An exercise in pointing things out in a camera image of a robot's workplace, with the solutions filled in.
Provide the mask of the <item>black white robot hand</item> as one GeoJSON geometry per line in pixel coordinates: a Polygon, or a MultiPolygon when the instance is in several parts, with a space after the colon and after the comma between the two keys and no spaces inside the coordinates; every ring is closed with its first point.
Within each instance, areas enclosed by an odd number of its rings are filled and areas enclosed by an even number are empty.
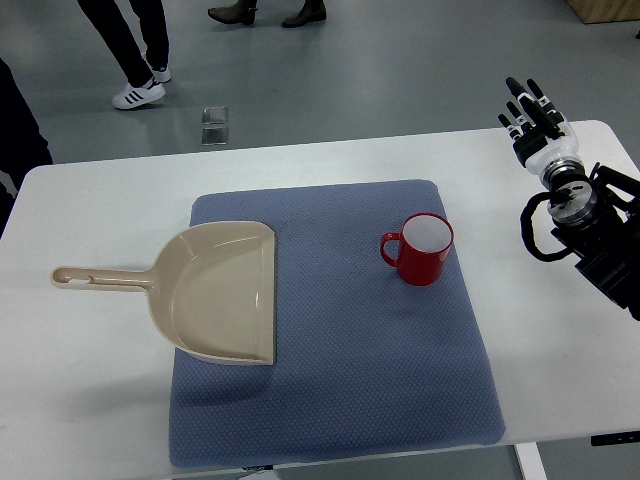
{"type": "Polygon", "coordinates": [[[548,190],[561,176],[584,176],[575,132],[539,85],[528,79],[523,86],[513,77],[505,83],[513,100],[506,104],[509,116],[500,113],[498,121],[511,138],[520,165],[548,190]]]}

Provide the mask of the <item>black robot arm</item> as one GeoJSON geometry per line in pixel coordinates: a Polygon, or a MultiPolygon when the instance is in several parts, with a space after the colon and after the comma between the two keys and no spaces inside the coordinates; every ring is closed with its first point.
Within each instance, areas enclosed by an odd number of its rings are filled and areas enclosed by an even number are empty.
{"type": "Polygon", "coordinates": [[[609,300],[639,318],[639,181],[596,164],[590,174],[575,158],[553,160],[541,172],[544,192],[531,197],[520,216],[526,250],[555,262],[574,254],[575,268],[609,300]],[[534,237],[533,214],[545,202],[563,245],[544,253],[534,237]]]}

